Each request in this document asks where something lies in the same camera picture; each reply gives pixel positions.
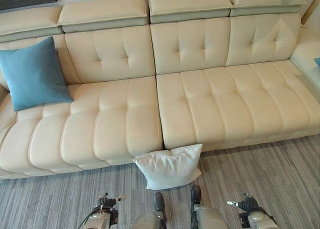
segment blue pillow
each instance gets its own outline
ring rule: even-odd
[[[318,64],[318,67],[320,67],[320,58],[315,58],[314,60],[315,60],[315,63]]]
[[[53,37],[18,50],[0,50],[0,69],[15,111],[44,103],[72,102]]]

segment headrest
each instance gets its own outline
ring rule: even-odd
[[[231,0],[230,17],[242,15],[297,13],[305,0]]]
[[[61,9],[48,6],[0,13],[0,42],[63,33],[57,26]]]
[[[227,17],[230,0],[149,0],[151,23]]]
[[[88,0],[64,5],[58,25],[66,33],[148,24],[145,0]]]

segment sofa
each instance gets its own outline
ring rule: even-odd
[[[0,179],[320,133],[309,73],[320,38],[301,29],[303,3],[92,0],[1,13],[0,50],[53,36],[74,101],[14,111],[0,74]]]

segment floor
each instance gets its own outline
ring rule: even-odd
[[[193,183],[161,190],[168,229],[190,228],[190,191],[202,188],[202,203],[217,208],[231,229],[240,229],[240,209],[226,204],[249,192],[282,229],[320,228],[320,135],[204,152],[202,175]],[[153,208],[154,191],[135,164],[76,173],[0,180],[0,229],[75,229],[104,192],[122,194],[119,223],[128,229]]]

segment tufted backrest cushion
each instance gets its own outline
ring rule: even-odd
[[[230,18],[226,66],[287,60],[297,44],[300,15],[243,15]]]
[[[0,43],[0,50],[34,45],[44,37]],[[54,35],[67,85],[155,75],[149,25]],[[0,84],[8,85],[0,70]]]
[[[150,27],[157,74],[226,64],[229,17],[152,24]]]
[[[65,34],[82,83],[155,75],[149,25]]]

